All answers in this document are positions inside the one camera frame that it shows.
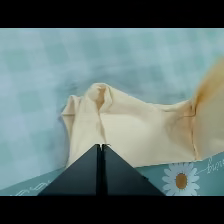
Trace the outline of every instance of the black triangular object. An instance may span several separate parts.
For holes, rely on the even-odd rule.
[[[123,160],[110,147],[103,145],[106,164],[108,195],[164,196],[137,170]]]
[[[40,192],[39,196],[96,195],[97,152],[101,152],[100,145],[89,149]]]

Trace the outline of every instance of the yellow cloth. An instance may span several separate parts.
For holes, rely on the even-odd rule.
[[[224,60],[193,99],[174,105],[142,102],[107,84],[70,96],[62,117],[70,137],[67,167],[94,144],[133,167],[203,160],[224,151]]]

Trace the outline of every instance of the cloth fold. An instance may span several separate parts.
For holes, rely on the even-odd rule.
[[[94,144],[133,167],[203,160],[224,151],[224,60],[194,97],[174,105],[145,103],[104,83],[70,96],[62,117],[70,138],[67,167]]]

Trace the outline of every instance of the crumpled fabric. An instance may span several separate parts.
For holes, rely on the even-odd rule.
[[[83,97],[69,97],[62,117],[67,167],[95,144],[110,144],[133,167],[206,159],[224,151],[224,60],[187,101],[151,104],[94,83]]]

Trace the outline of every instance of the checkered tablecloth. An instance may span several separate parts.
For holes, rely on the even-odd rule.
[[[0,29],[0,189],[63,167],[60,113],[105,82],[151,103],[192,96],[224,29]]]

